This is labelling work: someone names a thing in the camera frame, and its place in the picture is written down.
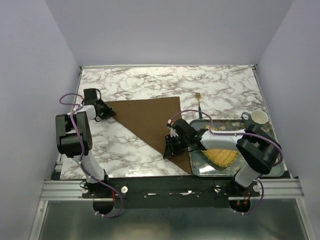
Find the marble table surface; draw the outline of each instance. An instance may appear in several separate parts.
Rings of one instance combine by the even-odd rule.
[[[199,92],[202,111],[214,119],[240,119],[244,111],[266,110],[248,65],[84,69],[78,93],[87,88],[100,89],[104,101],[180,97],[181,110],[198,109]],[[199,118],[194,112],[182,117],[188,122]],[[187,174],[114,119],[89,125],[92,152],[111,178]],[[74,161],[62,160],[60,179],[85,178]]]

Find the cable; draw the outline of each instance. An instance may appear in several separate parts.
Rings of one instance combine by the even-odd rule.
[[[80,132],[79,132],[79,130],[78,130],[78,127],[77,127],[77,125],[76,125],[76,123],[75,123],[74,113],[76,113],[78,110],[80,110],[80,109],[82,108],[82,106],[81,106],[81,104],[77,104],[77,103],[72,104],[72,103],[62,102],[62,99],[63,99],[64,97],[66,97],[66,96],[69,96],[69,95],[76,95],[76,96],[79,96],[79,97],[82,97],[82,96],[79,95],[79,94],[77,94],[77,93],[67,93],[67,94],[63,95],[63,96],[59,99],[59,103],[61,103],[61,104],[63,104],[63,105],[79,106],[76,110],[74,110],[74,111],[72,111],[72,112],[70,113],[70,120],[71,120],[72,126],[73,126],[73,128],[74,128],[74,130],[75,130],[75,133],[76,133],[77,137],[79,138],[79,142],[80,142],[80,145],[81,145],[81,155],[80,155],[80,159],[79,159],[79,161],[81,162],[82,159],[83,159],[83,157],[84,157],[84,155],[85,155],[85,145],[84,145],[83,139],[82,139],[82,137],[81,137],[81,135],[80,135]],[[96,215],[100,215],[100,216],[102,216],[103,218],[114,218],[114,217],[119,216],[120,213],[122,212],[123,208],[124,208],[124,200],[123,200],[121,194],[118,192],[118,190],[116,190],[116,189],[113,188],[112,186],[104,183],[103,181],[101,181],[100,179],[96,178],[95,176],[92,176],[91,173],[86,170],[86,168],[84,167],[84,165],[83,165],[82,163],[80,164],[80,167],[81,167],[82,171],[83,171],[86,175],[90,176],[93,180],[95,180],[95,181],[97,181],[98,183],[106,186],[107,188],[113,190],[116,194],[118,194],[118,196],[119,196],[119,198],[120,198],[120,201],[121,201],[120,209],[119,209],[119,211],[118,211],[116,214],[113,214],[113,215],[104,215],[104,214],[101,214],[101,213],[99,213],[99,212],[96,212],[95,214],[96,214]]]
[[[259,179],[256,179],[256,181],[259,182],[260,185],[261,185],[261,198],[260,198],[258,204],[253,209],[251,209],[251,210],[249,210],[247,212],[242,212],[241,213],[242,215],[248,215],[248,214],[251,214],[251,213],[255,212],[260,207],[260,205],[262,203],[262,200],[264,199],[264,195],[265,195],[264,185],[262,184],[262,182]]]
[[[172,118],[170,118],[170,120],[173,120],[176,116],[178,116],[179,114],[185,113],[185,112],[196,112],[196,113],[201,113],[201,114],[207,116],[210,119],[209,132],[212,135],[220,135],[220,136],[233,136],[233,135],[235,135],[235,133],[221,133],[221,132],[213,133],[212,132],[212,126],[214,124],[213,119],[207,113],[205,113],[203,111],[199,111],[199,110],[187,109],[187,110],[180,111],[180,112],[176,113]],[[237,135],[245,135],[245,136],[255,137],[255,138],[264,140],[268,144],[274,145],[274,147],[279,151],[280,159],[276,163],[274,163],[273,167],[275,167],[275,166],[279,165],[280,163],[282,163],[282,161],[284,159],[284,154],[282,152],[282,149],[274,141],[271,141],[268,138],[265,138],[264,136],[260,136],[260,135],[257,135],[257,134],[254,134],[254,133],[249,133],[249,132],[240,132],[240,133],[236,133],[236,134]]]
[[[78,103],[67,103],[67,102],[62,102],[62,99],[64,99],[66,96],[78,96],[78,97],[81,97],[82,96],[78,93],[67,93],[65,95],[63,95],[62,97],[60,97],[59,99],[59,103],[62,104],[62,105],[68,105],[68,106],[81,106],[81,104],[78,104]]]

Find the white wall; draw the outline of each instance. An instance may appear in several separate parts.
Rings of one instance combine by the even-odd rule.
[[[295,0],[258,64],[288,169],[320,239],[320,1]]]
[[[81,66],[257,64],[293,0],[46,0]]]
[[[1,1],[0,30],[0,239],[26,240],[79,67],[43,0]]]

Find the triangular brown cloth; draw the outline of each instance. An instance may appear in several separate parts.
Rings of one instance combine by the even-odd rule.
[[[165,136],[170,134],[167,122],[181,111],[179,97],[163,97],[146,100],[109,101],[106,104],[113,108],[113,118],[145,141],[159,153],[164,154]],[[169,159],[178,167],[192,174],[189,153]]]

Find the metal tray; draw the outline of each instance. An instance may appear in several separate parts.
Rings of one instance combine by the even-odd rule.
[[[210,124],[209,120],[193,120],[190,125],[195,128],[195,130],[203,129]],[[246,128],[246,124],[240,119],[227,120],[213,120],[213,127],[215,130],[219,131],[236,131]],[[261,128],[269,136],[275,138],[274,131],[270,123],[266,123]],[[246,164],[245,159],[241,154],[238,155],[236,161],[229,167],[220,167],[215,165],[210,161],[200,150],[192,151],[190,153],[191,168],[193,174],[199,177],[230,177],[234,176],[240,167]],[[285,172],[284,163],[279,164],[272,168],[271,172],[264,177],[280,177]]]

